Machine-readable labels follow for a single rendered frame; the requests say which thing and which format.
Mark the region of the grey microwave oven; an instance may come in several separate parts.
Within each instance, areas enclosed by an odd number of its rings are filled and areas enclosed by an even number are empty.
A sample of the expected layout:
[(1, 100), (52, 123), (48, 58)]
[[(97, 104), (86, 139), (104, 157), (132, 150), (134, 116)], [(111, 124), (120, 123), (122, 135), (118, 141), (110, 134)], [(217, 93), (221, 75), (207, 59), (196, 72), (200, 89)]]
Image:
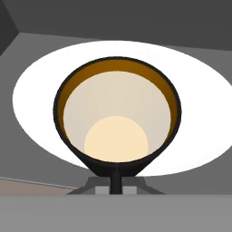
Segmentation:
[(91, 176), (36, 145), (18, 125), (11, 102), (29, 64), (94, 39), (166, 45), (232, 83), (230, 0), (0, 0), (0, 178), (78, 187)]

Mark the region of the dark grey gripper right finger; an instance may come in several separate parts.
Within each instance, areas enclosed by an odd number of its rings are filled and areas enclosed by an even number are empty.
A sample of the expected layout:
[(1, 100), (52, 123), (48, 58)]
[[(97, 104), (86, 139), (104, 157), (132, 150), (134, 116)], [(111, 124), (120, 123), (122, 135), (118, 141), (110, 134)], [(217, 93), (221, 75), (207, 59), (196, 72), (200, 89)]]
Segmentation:
[(122, 179), (123, 195), (163, 195), (163, 192), (147, 185), (143, 177), (125, 177)]

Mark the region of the white round microwave turntable plate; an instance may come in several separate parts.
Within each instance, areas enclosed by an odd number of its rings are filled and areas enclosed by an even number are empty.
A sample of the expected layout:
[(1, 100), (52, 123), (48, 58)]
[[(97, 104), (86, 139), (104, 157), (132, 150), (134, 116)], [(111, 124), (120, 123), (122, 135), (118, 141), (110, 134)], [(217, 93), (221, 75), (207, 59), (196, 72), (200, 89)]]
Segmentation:
[(13, 93), (15, 117), (29, 137), (62, 160), (87, 167), (60, 138), (53, 121), (53, 102), (70, 73), (90, 61), (114, 56), (137, 59), (160, 70), (173, 83), (181, 103), (175, 138), (137, 175), (163, 176), (198, 168), (232, 147), (232, 85), (189, 55), (128, 41), (80, 43), (49, 53), (30, 65)]

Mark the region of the black mug with orange inside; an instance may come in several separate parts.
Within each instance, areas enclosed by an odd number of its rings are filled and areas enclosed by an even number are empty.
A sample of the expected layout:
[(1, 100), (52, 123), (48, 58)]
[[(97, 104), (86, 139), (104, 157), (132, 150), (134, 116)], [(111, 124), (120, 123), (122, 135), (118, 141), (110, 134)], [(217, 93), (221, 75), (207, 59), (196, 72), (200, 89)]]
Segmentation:
[(68, 149), (112, 195), (173, 141), (181, 122), (179, 95), (154, 66), (129, 57), (90, 61), (60, 85), (53, 102), (55, 128)]

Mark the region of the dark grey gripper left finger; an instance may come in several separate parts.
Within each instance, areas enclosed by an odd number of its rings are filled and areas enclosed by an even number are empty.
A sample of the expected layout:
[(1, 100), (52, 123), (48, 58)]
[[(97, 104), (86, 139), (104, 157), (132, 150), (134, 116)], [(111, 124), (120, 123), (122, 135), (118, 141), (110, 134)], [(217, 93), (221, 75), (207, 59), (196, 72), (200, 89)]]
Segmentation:
[(84, 186), (79, 187), (69, 195), (101, 195), (110, 193), (110, 179), (105, 177), (89, 177)]

